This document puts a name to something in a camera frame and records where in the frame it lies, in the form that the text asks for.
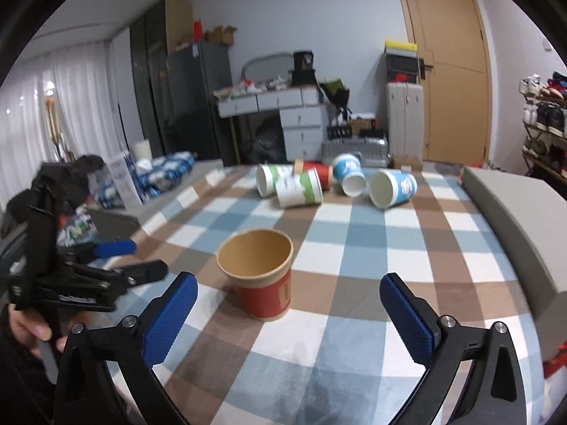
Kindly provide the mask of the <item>person's left hand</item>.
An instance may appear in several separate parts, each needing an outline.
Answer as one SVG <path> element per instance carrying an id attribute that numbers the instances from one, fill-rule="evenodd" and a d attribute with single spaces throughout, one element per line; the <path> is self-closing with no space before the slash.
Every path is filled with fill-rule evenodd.
<path id="1" fill-rule="evenodd" d="M 8 306 L 9 324 L 15 339 L 25 347 L 36 358 L 41 358 L 38 343 L 49 342 L 53 333 L 44 318 L 34 309 L 16 310 L 14 304 Z"/>

